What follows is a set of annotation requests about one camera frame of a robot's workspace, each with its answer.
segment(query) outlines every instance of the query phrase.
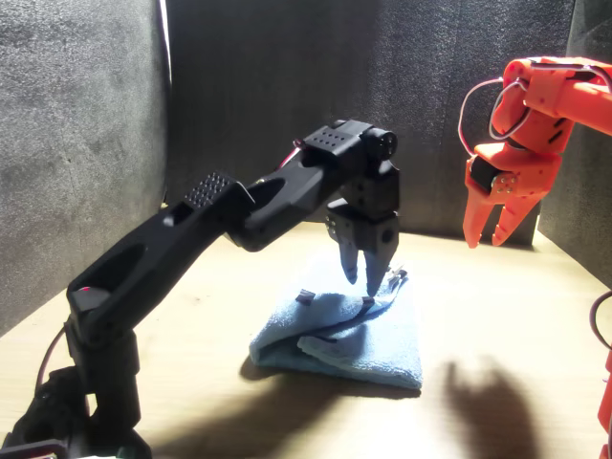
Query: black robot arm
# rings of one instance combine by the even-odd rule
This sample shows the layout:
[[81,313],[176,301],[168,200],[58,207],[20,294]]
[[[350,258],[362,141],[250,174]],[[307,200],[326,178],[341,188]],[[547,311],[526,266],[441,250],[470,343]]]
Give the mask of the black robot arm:
[[[208,175],[182,202],[127,234],[70,283],[64,330],[75,366],[52,372],[37,388],[0,458],[41,452],[151,457],[134,431],[141,413],[133,329],[224,233],[247,251],[262,250],[339,191],[342,198],[328,206],[327,228],[339,242],[342,267],[355,282],[363,251],[368,294],[378,290],[398,245],[399,172],[389,161],[396,136],[371,124],[338,121],[295,146],[290,161],[249,187]],[[83,404],[86,394],[96,395],[92,416]]]

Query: folded towel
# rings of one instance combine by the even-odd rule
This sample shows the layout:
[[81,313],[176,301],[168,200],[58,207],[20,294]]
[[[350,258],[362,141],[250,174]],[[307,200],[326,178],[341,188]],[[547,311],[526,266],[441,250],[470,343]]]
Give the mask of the folded towel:
[[374,297],[365,266],[350,284],[337,258],[321,257],[278,302],[250,346],[255,365],[420,389],[410,282],[389,270]]

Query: cable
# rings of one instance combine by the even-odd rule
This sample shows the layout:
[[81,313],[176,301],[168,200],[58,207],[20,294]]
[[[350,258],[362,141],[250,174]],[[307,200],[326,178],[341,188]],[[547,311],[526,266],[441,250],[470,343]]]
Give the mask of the cable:
[[602,68],[597,65],[582,65],[582,64],[555,64],[548,62],[534,62],[532,69],[535,70],[573,70],[574,72],[587,72],[600,77],[608,91],[612,94],[612,77]]
[[289,154],[289,156],[283,160],[283,162],[280,164],[280,166],[278,168],[280,169],[280,168],[284,167],[285,164],[288,163],[290,160],[292,160],[297,153],[299,153],[299,148],[294,148],[294,151],[292,151]]
[[599,298],[595,300],[595,302],[593,303],[593,306],[591,306],[591,312],[589,313],[589,323],[591,324],[591,330],[593,330],[593,333],[595,334],[597,339],[601,341],[601,344],[603,344],[606,348],[612,351],[612,347],[610,346],[610,343],[607,342],[603,338],[603,336],[601,335],[600,329],[597,326],[597,322],[596,322],[598,309],[600,308],[601,304],[606,299],[608,299],[610,296],[612,296],[612,290],[603,294],[602,296],[600,296]]
[[522,89],[524,92],[527,92],[527,89],[529,89],[529,84],[527,83],[527,81],[522,80],[522,79],[517,79],[516,81],[513,81],[508,86],[506,86],[502,90],[501,93],[499,93],[499,96],[497,96],[497,100],[495,101],[495,105],[493,106],[493,109],[491,110],[491,116],[489,117],[489,135],[497,141],[505,141],[512,134],[514,134],[518,129],[523,127],[523,124],[525,124],[525,121],[527,120],[527,118],[529,117],[529,114],[532,111],[532,109],[529,107],[525,108],[525,110],[523,110],[523,114],[520,116],[518,121],[513,125],[513,127],[508,129],[508,132],[506,132],[503,136],[499,136],[495,133],[493,129],[493,115],[495,114],[495,110],[497,110],[497,107],[499,106],[499,103],[501,102],[501,98],[504,97],[504,94],[506,94],[508,90],[516,86],[520,86],[520,89]]
[[34,392],[38,390],[38,387],[42,385],[42,379],[45,377],[45,370],[47,369],[47,363],[49,363],[51,354],[53,353],[55,346],[57,345],[57,342],[62,337],[64,332],[65,332],[64,327],[62,327],[59,333],[55,335],[54,340],[51,341],[51,344],[49,344],[49,347],[47,348],[47,352],[45,353],[45,357],[43,357],[42,362],[40,363],[40,368],[38,369],[38,376],[36,377],[36,386],[35,386]]
[[487,86],[488,84],[501,83],[503,81],[504,79],[500,76],[499,78],[496,78],[496,79],[489,79],[487,81],[483,81],[482,83],[478,83],[473,88],[471,88],[466,94],[466,96],[463,98],[463,103],[461,104],[461,110],[459,111],[459,125],[457,126],[457,133],[459,134],[459,140],[461,141],[461,144],[463,144],[463,147],[466,149],[466,151],[468,152],[470,156],[474,156],[474,152],[470,150],[470,146],[468,145],[468,142],[466,141],[466,138],[463,135],[463,129],[461,128],[461,124],[463,122],[463,112],[466,109],[466,102],[468,101],[468,98],[471,96],[471,93],[473,93],[477,89],[480,89],[483,86]]

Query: acoustic foam panel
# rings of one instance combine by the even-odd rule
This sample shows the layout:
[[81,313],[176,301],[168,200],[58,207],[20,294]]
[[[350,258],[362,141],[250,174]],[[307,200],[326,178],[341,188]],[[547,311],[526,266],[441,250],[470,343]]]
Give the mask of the acoustic foam panel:
[[[612,62],[611,2],[577,0],[567,54]],[[612,138],[576,125],[538,228],[612,288],[610,177]]]
[[[513,58],[563,55],[573,0],[181,0],[167,8],[168,201],[214,169],[249,183],[271,172],[294,138],[353,118],[399,136],[402,229],[462,236],[463,96]],[[472,145],[491,142],[499,89],[468,106]],[[535,224],[534,211],[513,241],[531,243]]]
[[0,334],[159,208],[159,21],[154,0],[3,0]]

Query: wooden table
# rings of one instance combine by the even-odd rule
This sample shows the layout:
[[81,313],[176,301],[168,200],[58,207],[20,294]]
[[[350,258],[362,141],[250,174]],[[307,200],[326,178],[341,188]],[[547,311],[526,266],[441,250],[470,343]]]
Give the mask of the wooden table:
[[[283,283],[321,250],[337,247],[315,224],[255,254],[220,239],[139,325],[138,431],[156,457],[598,457],[606,351],[588,310],[605,288],[545,237],[532,250],[472,251],[402,235],[397,256],[419,309],[418,398],[246,361]],[[0,431],[30,403],[67,314],[62,293],[0,339]],[[71,363],[63,342],[51,368]]]

